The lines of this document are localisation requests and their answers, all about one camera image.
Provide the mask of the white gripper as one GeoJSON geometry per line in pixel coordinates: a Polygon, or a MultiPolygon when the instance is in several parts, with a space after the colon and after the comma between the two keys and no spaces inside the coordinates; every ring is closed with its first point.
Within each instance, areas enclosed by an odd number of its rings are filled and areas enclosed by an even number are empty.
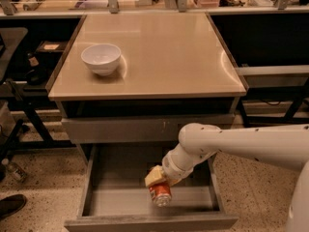
{"type": "Polygon", "coordinates": [[[169,187],[185,179],[193,171],[193,160],[187,153],[170,151],[162,160],[162,167],[156,165],[145,177],[147,188],[167,179],[169,187]]]}

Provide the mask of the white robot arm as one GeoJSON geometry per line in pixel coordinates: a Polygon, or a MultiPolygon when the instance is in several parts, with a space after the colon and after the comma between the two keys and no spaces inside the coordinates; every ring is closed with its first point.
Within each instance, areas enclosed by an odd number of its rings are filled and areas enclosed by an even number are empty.
{"type": "Polygon", "coordinates": [[[145,178],[153,202],[171,201],[170,187],[218,152],[300,171],[285,232],[309,232],[309,128],[306,125],[223,130],[197,123],[181,128],[177,146],[145,178]]]}

